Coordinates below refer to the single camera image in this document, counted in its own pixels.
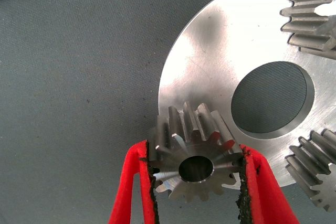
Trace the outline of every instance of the gray fabric surface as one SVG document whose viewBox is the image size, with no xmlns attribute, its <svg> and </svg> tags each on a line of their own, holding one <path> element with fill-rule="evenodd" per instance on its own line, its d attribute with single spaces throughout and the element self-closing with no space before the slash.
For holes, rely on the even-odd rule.
<svg viewBox="0 0 336 224">
<path fill-rule="evenodd" d="M 165 57 L 209 1 L 0 0 L 0 224 L 107 222 L 126 151 L 154 125 Z M 283 190 L 302 223 L 335 222 Z M 238 223 L 237 198 L 161 194 L 160 220 Z"/>
</svg>

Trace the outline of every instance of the spur gear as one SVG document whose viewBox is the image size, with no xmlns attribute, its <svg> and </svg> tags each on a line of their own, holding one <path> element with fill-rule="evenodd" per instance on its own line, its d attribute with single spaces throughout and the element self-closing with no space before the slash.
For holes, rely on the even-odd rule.
<svg viewBox="0 0 336 224">
<path fill-rule="evenodd" d="M 336 210 L 336 135 L 312 132 L 311 140 L 299 139 L 301 147 L 291 146 L 288 172 L 317 207 Z"/>
<path fill-rule="evenodd" d="M 316 8 L 334 0 L 291 0 L 293 7 L 281 11 L 291 21 L 282 31 L 293 33 L 288 43 L 302 52 L 336 59 L 336 15 L 320 16 Z"/>
<path fill-rule="evenodd" d="M 157 117 L 149 138 L 149 161 L 154 167 L 156 191 L 170 190 L 169 199 L 184 196 L 190 202 L 198 195 L 221 195 L 222 184 L 233 185 L 233 173 L 240 170 L 243 156 L 229 129 L 217 111 L 206 104 L 196 111 L 188 102 L 183 110 L 169 107 L 169 118 Z"/>
</svg>

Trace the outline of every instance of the metal gear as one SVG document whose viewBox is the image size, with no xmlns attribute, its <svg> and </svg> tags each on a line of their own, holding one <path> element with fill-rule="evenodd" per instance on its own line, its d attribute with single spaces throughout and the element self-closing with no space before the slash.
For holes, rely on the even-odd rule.
<svg viewBox="0 0 336 224">
<path fill-rule="evenodd" d="M 204 103 L 196 111 L 188 102 L 182 111 L 169 107 L 169 118 L 158 116 L 150 133 L 156 191 L 170 190 L 169 199 L 184 196 L 190 202 L 198 195 L 206 201 L 210 191 L 221 195 L 222 184 L 236 183 L 232 173 L 240 170 L 242 156 L 220 114 Z"/>
<path fill-rule="evenodd" d="M 301 147 L 291 146 L 288 172 L 317 207 L 336 210 L 336 135 L 312 132 L 311 140 L 299 139 Z"/>
<path fill-rule="evenodd" d="M 336 59 L 336 15 L 320 16 L 316 8 L 334 0 L 291 0 L 294 5 L 281 14 L 291 17 L 282 31 L 293 33 L 288 43 L 302 52 Z"/>
</svg>

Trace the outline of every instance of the gear bore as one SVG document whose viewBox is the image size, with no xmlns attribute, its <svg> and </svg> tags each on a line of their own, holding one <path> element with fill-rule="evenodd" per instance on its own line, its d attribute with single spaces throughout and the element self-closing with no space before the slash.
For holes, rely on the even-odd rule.
<svg viewBox="0 0 336 224">
<path fill-rule="evenodd" d="M 183 110 L 169 107 L 169 118 L 157 117 L 149 138 L 150 165 L 157 170 L 156 191 L 170 190 L 169 199 L 184 196 L 190 202 L 198 195 L 223 193 L 222 184 L 233 185 L 239 172 L 242 150 L 234 141 L 218 111 L 206 104 L 196 111 L 188 102 Z"/>
</svg>

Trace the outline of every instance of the circular hole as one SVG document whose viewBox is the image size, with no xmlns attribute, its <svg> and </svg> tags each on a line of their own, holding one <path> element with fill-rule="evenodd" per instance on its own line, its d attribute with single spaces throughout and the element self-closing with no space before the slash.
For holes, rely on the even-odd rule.
<svg viewBox="0 0 336 224">
<path fill-rule="evenodd" d="M 206 157 L 193 156 L 183 161 L 178 171 L 183 180 L 188 182 L 200 182 L 211 175 L 213 165 Z"/>
<path fill-rule="evenodd" d="M 313 101 L 314 85 L 306 71 L 290 62 L 271 62 L 239 83 L 232 98 L 232 117 L 247 135 L 273 138 L 295 129 Z"/>
</svg>

